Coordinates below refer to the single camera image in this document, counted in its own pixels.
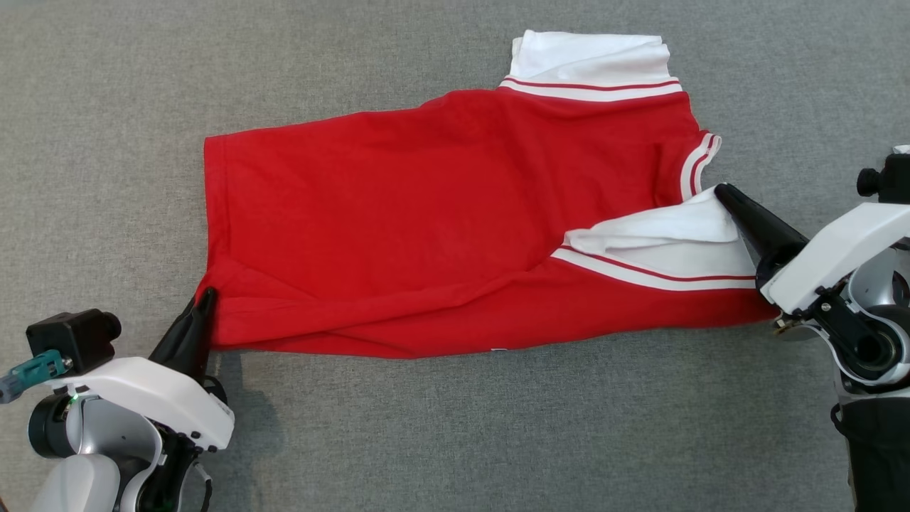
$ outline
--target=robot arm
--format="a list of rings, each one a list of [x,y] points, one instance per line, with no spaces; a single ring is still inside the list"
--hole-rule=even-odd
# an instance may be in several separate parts
[[[35,359],[0,391],[8,402],[37,381],[54,389],[28,436],[39,455],[63,459],[33,511],[179,511],[193,468],[206,480],[207,509],[211,477],[197,460],[226,448],[234,430],[223,388],[205,376],[215,299],[209,289],[190,301],[148,359],[113,359],[119,322],[110,313],[62,313],[26,330]]]
[[[847,439],[858,512],[910,509],[910,155],[864,169],[860,194],[879,194],[810,241],[720,185],[760,260],[756,288],[781,310],[776,333],[820,336],[836,362],[835,428]]]

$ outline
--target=white stripe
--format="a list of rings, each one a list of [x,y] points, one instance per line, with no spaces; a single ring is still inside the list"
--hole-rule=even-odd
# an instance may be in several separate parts
[[[710,149],[708,149],[708,158],[702,160],[698,164],[698,167],[695,168],[695,193],[696,194],[702,193],[702,171],[704,170],[704,166],[710,164],[711,160],[714,159],[714,155],[716,155],[717,151],[720,150],[721,142],[723,142],[721,137],[719,135],[715,135],[714,136],[714,145],[711,146]]]
[[[511,80],[503,80],[500,87],[508,87],[523,93],[533,94],[535,96],[561,97],[563,99],[578,99],[580,101],[622,101],[624,99],[636,99],[639,97],[655,97],[683,92],[683,87],[679,84],[669,84],[662,87],[644,87],[634,89],[619,89],[614,91],[600,91],[595,89],[573,88],[573,87],[546,87],[546,86],[524,86],[516,84]]]
[[[704,169],[704,166],[711,161],[713,154],[717,152],[717,143],[715,143],[714,147],[711,148],[711,152],[708,152],[708,147],[711,145],[711,137],[714,137],[714,134],[704,134],[702,143],[698,145],[698,148],[693,149],[692,153],[689,153],[689,156],[682,163],[682,169],[680,169],[680,192],[683,194],[682,200],[688,200],[693,196],[692,187],[689,185],[693,173],[697,173],[695,177],[695,188],[699,192],[702,191],[702,184],[699,182],[699,179],[702,176],[702,169]],[[704,161],[699,164],[698,169],[695,169],[695,162],[703,157],[705,153],[709,153],[708,158],[704,159]]]
[[[712,279],[704,281],[675,281],[672,279],[664,279],[644,272],[627,269],[619,265],[613,265],[607,261],[591,258],[584,254],[562,248],[557,249],[551,256],[558,260],[567,261],[573,265],[578,265],[589,271],[595,271],[620,281],[630,282],[648,288],[669,290],[671,292],[755,288],[755,282],[746,279]]]

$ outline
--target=gray fabric surface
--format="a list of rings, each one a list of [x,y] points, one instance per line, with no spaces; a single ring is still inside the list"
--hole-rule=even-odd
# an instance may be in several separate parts
[[[99,307],[145,355],[205,269],[210,134],[494,87],[525,28],[663,35],[706,170],[812,234],[910,140],[903,0],[58,0],[0,6],[0,365]],[[849,510],[820,342],[765,326],[422,361],[227,353],[212,510]],[[52,463],[0,408],[0,496]],[[187,505],[195,509],[196,502]]]

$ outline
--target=white fabric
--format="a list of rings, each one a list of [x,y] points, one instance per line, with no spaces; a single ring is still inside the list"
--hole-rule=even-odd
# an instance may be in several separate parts
[[[669,57],[658,36],[528,30],[512,41],[510,73],[500,86],[586,101],[671,94],[682,88],[667,69]]]
[[[752,259],[713,187],[676,206],[571,230],[563,245],[554,257],[642,286],[754,287]]]

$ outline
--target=red fabric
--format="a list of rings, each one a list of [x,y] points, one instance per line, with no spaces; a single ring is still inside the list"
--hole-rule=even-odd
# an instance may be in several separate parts
[[[768,318],[755,290],[654,290],[549,257],[567,230],[679,203],[704,135],[685,93],[501,87],[209,138],[214,345],[421,357]]]

